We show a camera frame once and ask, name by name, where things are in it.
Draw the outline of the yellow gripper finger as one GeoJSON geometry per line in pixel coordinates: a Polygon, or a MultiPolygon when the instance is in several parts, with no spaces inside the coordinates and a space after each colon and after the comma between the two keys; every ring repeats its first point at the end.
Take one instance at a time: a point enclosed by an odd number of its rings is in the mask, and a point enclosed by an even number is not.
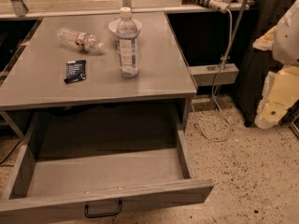
{"type": "Polygon", "coordinates": [[[254,124],[269,129],[278,125],[299,100],[299,67],[284,66],[277,73],[270,71],[264,81],[262,97],[254,124]]]}
{"type": "Polygon", "coordinates": [[[269,29],[264,35],[257,38],[253,42],[252,46],[255,49],[262,50],[262,51],[272,50],[274,34],[275,34],[276,29],[277,29],[276,26],[269,29]]]}

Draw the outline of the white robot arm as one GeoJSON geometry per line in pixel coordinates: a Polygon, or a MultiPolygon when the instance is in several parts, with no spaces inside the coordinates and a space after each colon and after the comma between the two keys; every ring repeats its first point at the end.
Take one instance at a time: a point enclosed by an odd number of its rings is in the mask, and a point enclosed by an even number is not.
{"type": "Polygon", "coordinates": [[[268,73],[254,120],[257,127],[268,129],[276,126],[299,100],[299,0],[252,46],[271,50],[273,59],[283,65],[277,73],[268,73]]]}

